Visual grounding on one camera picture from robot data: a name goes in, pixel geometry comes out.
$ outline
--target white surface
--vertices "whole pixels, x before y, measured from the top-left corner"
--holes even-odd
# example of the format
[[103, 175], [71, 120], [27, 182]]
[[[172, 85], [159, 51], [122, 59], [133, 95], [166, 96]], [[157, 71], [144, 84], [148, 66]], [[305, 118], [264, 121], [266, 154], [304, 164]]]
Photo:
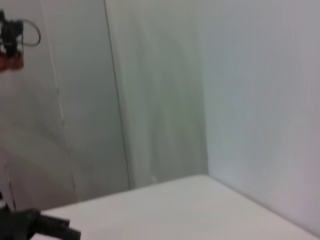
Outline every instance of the white surface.
[[71, 219], [82, 240], [317, 239], [206, 176], [45, 213]]
[[320, 236], [319, 0], [203, 0], [212, 176]]
[[132, 186], [207, 174], [198, 2], [105, 3]]

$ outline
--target white table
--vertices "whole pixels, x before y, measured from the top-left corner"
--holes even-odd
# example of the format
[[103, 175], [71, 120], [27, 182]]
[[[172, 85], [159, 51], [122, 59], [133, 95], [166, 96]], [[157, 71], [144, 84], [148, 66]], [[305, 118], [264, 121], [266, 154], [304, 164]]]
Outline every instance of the white table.
[[119, 193], [45, 214], [71, 219], [71, 226], [82, 231], [82, 240], [317, 239], [206, 176]]

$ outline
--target robot part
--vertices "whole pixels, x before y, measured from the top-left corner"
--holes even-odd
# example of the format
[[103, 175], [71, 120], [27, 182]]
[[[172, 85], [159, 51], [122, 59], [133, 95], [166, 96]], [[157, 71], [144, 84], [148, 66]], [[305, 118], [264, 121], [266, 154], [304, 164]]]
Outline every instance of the robot part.
[[[24, 43], [24, 23], [32, 25], [38, 32], [39, 39], [37, 43]], [[36, 47], [41, 41], [41, 34], [38, 27], [29, 20], [7, 20], [3, 10], [0, 10], [0, 73], [8, 69], [20, 70], [24, 67], [24, 45]]]
[[42, 215], [36, 209], [11, 212], [7, 206], [0, 208], [0, 240], [30, 240], [35, 234], [80, 240], [81, 232], [69, 224], [69, 220]]

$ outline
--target white backdrop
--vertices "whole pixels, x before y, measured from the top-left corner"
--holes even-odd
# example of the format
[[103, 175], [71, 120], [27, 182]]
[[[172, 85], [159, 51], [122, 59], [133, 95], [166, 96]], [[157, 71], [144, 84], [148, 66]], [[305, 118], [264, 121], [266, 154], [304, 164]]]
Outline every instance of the white backdrop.
[[[0, 74], [0, 157], [19, 209], [126, 191], [128, 173], [104, 0], [2, 0], [42, 33]], [[37, 40], [25, 28], [26, 41]]]
[[320, 2], [204, 0], [210, 175], [320, 236]]
[[193, 0], [106, 0], [134, 187], [208, 173]]

